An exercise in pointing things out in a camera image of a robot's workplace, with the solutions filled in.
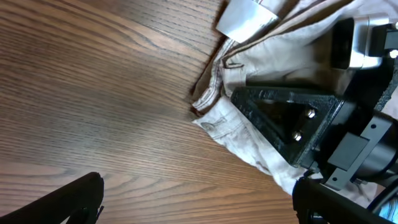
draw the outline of wood grain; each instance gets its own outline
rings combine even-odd
[[[191,123],[222,7],[0,0],[2,214],[97,171],[114,186],[104,223],[294,220],[272,178]]]

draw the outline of white fabric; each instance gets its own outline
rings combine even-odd
[[[194,91],[193,107],[205,113],[194,123],[243,161],[272,175],[284,191],[292,194],[295,181],[305,170],[289,166],[228,97],[236,86],[244,86],[248,81],[269,80],[305,80],[341,93],[351,74],[330,68],[328,31],[341,18],[361,14],[386,12],[391,19],[398,19],[398,3],[390,0],[269,0],[262,5],[278,14],[280,24],[251,44],[238,46],[228,39],[221,46]],[[385,113],[398,117],[398,104],[393,102],[397,99],[396,91]],[[339,192],[364,207],[375,193],[376,184],[349,184]]]

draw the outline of wooden surface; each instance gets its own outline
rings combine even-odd
[[[223,4],[0,0],[0,215],[97,171],[100,223],[296,223],[191,123]]]

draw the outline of screw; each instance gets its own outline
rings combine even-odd
[[[302,138],[303,138],[303,136],[301,135],[300,132],[295,131],[295,132],[293,133],[293,139],[294,139],[294,140],[300,141]]]
[[[390,51],[390,57],[391,58],[397,58],[398,57],[398,50],[391,50]]]
[[[314,109],[309,109],[307,110],[307,117],[312,119],[315,117],[315,115],[317,115],[317,112]]]

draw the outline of beige garment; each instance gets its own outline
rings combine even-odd
[[[341,93],[351,77],[330,68],[330,49],[325,47],[331,45],[328,31],[344,17],[387,12],[390,18],[398,19],[398,6],[388,0],[289,0],[262,4],[281,18],[280,24],[250,44],[238,46],[228,39],[222,45],[193,94],[193,107],[205,113],[194,123],[242,160],[272,175],[291,194],[305,170],[289,166],[228,97],[236,86],[270,80],[305,80]],[[396,105],[390,101],[386,112],[396,112]],[[339,192],[364,207],[375,193],[375,184],[349,184]]]

